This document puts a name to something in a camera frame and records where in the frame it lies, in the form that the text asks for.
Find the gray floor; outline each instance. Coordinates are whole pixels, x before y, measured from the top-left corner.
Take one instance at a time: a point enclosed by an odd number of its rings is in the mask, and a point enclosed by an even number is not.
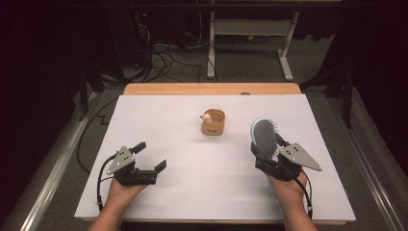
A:
[[[324,55],[331,43],[331,38],[313,41],[294,40],[288,53],[288,60],[294,81],[298,84],[316,76]],[[282,47],[283,39],[272,38],[262,44],[236,41],[227,38],[217,40],[217,81],[218,82],[285,82],[275,50]],[[154,82],[214,82],[206,78],[207,49],[180,50],[171,48],[173,58],[190,65],[202,65],[197,77],[197,66],[185,66],[173,63],[167,76]],[[131,67],[124,67],[127,76],[134,74]],[[124,86],[107,85],[105,91],[92,100],[92,112],[106,105],[110,100],[122,94]],[[330,155],[344,184],[357,221],[341,226],[319,225],[319,230],[404,230],[408,227],[408,181],[402,173],[386,144],[378,135],[372,120],[368,116],[364,103],[357,90],[353,92],[352,126],[347,129],[341,120],[341,98],[326,98],[324,87],[311,87],[304,91],[307,95],[319,129],[326,142]],[[115,103],[104,109],[100,115],[109,121]],[[34,175],[30,185],[21,196],[2,230],[20,230],[38,199],[44,183],[53,171],[67,144],[77,134],[76,128],[79,110],[67,123],[64,131],[44,159]],[[81,161],[90,169],[103,140],[107,125],[97,117],[89,125],[79,149]],[[88,180],[88,174],[78,165],[73,153],[63,170],[58,188],[45,205],[45,213],[39,221],[37,230],[86,230],[88,221],[75,218],[75,213],[82,190]],[[137,224],[137,230],[206,230],[206,226],[175,227],[161,224]],[[217,230],[264,230],[263,226],[211,227]]]

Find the dark background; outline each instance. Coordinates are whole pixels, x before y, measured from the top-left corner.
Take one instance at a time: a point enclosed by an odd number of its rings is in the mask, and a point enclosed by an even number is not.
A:
[[[300,14],[293,36],[321,39],[336,35],[320,73],[348,61],[367,110],[407,173],[408,20],[398,5],[403,1],[380,1],[384,2],[388,4],[381,11],[306,11]],[[199,34],[196,13],[150,15],[154,33],[161,39],[183,46],[186,31]],[[203,35],[207,37],[209,14],[202,15]],[[120,80],[121,66],[139,58],[135,54],[142,44],[132,31],[130,16],[69,13],[51,0],[0,2],[0,121],[5,147],[0,155],[0,226],[71,117],[75,107],[71,96],[78,89],[81,70],[87,70],[87,81],[100,87],[102,73]],[[284,14],[227,12],[222,16],[270,18]],[[135,39],[127,48],[136,52],[126,56],[122,39],[129,37]],[[330,83],[330,79],[320,82]]]

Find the human arm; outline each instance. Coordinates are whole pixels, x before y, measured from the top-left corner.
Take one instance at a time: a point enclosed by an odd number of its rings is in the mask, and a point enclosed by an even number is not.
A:
[[[276,198],[282,208],[286,230],[318,230],[304,209],[304,194],[299,185],[294,180],[280,181],[268,174],[267,177],[273,184]],[[303,172],[300,172],[297,179],[306,186],[306,175]]]
[[[147,185],[122,186],[116,179],[113,179],[104,208],[90,226],[89,231],[117,230],[117,226],[126,209],[130,206],[133,199],[146,187]]]

